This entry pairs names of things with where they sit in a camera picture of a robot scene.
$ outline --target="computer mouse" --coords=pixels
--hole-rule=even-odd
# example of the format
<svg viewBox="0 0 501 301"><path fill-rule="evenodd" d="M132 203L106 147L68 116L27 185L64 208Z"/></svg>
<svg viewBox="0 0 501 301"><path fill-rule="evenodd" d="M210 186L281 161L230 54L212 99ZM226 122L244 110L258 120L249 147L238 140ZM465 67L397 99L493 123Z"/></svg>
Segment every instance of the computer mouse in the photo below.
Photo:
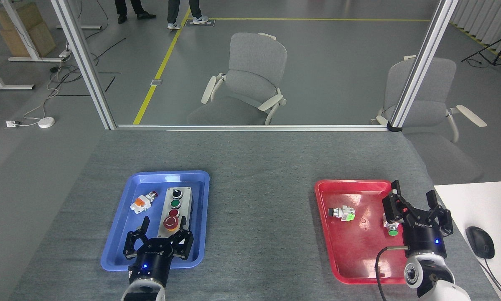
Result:
<svg viewBox="0 0 501 301"><path fill-rule="evenodd" d="M470 242L471 249L477 257L491 259L495 255L493 240L485 230L471 226L466 229L466 236Z"/></svg>

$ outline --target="gray fabric surface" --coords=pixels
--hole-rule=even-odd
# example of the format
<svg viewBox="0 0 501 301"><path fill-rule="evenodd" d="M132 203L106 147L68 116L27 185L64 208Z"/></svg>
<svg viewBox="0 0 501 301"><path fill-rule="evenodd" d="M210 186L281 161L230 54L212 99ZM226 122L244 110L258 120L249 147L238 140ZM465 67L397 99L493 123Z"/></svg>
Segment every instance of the gray fabric surface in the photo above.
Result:
<svg viewBox="0 0 501 301"><path fill-rule="evenodd" d="M220 97L187 115L188 124L265 124L267 114L237 98Z"/></svg>
<svg viewBox="0 0 501 301"><path fill-rule="evenodd" d="M400 61L388 72L384 94L384 118L391 120L407 82L414 59ZM455 77L456 64L449 59L435 57L416 94L403 127L434 126L445 120L445 101Z"/></svg>
<svg viewBox="0 0 501 301"><path fill-rule="evenodd" d="M334 278L313 185L399 179L422 208L432 189L401 133L107 131L11 300L119 300L127 272L106 272L99 261L126 180L196 169L211 176L205 256L170 271L168 300L380 300L376 285ZM445 244L457 284L472 300L497 300L462 236ZM384 291L389 300L416 299L405 285Z"/></svg>
<svg viewBox="0 0 501 301"><path fill-rule="evenodd" d="M483 177L483 168L444 137L435 133L410 133L405 137L425 162L435 185L475 183Z"/></svg>
<svg viewBox="0 0 501 301"><path fill-rule="evenodd" d="M230 41L230 70L258 74L279 86L283 77L287 51L267 36L255 33L236 33Z"/></svg>
<svg viewBox="0 0 501 301"><path fill-rule="evenodd" d="M277 88L265 78L246 71L230 70L225 85L232 92L264 103L276 94Z"/></svg>

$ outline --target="robotic arm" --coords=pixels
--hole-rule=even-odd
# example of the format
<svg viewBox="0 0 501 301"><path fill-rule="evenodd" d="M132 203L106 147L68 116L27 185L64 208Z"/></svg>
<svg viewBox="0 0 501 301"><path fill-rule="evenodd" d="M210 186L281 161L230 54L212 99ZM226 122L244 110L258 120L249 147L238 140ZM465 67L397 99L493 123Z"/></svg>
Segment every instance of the robotic arm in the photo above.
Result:
<svg viewBox="0 0 501 301"><path fill-rule="evenodd" d="M409 287L417 289L420 301L469 301L444 261L443 238L453 234L451 212L438 204L434 190L427 192L427 202L428 211L414 208L401 196L399 181L392 183L392 191L382 200L386 221L403 224L407 247L404 278Z"/></svg>
<svg viewBox="0 0 501 301"><path fill-rule="evenodd" d="M186 218L182 218L180 229L167 238L147 238L146 232L150 219L145 217L143 224L135 231L128 232L124 243L126 259L135 259L128 266L130 286L121 301L165 301L170 263L174 257L187 259L193 244L193 233L182 229ZM143 245L135 250L135 242Z"/></svg>

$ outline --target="red button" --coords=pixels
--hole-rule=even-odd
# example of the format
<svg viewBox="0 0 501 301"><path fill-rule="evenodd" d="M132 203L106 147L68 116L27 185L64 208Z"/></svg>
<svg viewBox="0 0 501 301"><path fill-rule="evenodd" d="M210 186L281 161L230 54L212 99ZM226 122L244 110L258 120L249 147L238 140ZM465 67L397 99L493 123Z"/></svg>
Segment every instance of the red button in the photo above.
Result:
<svg viewBox="0 0 501 301"><path fill-rule="evenodd" d="M169 230L174 231L178 227L178 218L177 217L166 217L163 221L163 225Z"/></svg>
<svg viewBox="0 0 501 301"><path fill-rule="evenodd" d="M168 212L169 217L180 217L178 209L172 209Z"/></svg>

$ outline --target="chair backrest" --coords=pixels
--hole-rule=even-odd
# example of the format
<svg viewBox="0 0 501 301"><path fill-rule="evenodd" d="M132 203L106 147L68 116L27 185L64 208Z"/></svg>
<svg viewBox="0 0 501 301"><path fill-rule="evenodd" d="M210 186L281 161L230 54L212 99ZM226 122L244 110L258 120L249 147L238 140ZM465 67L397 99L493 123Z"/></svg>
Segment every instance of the chair backrest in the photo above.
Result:
<svg viewBox="0 0 501 301"><path fill-rule="evenodd" d="M414 59L395 64L388 72L384 112L382 116L391 120L397 103L401 98ZM455 77L456 64L450 59L434 57L423 78L403 126L434 126L445 119L447 94Z"/></svg>
<svg viewBox="0 0 501 301"><path fill-rule="evenodd" d="M265 102L283 77L285 47L261 34L236 33L230 42L230 65L225 85L237 94Z"/></svg>

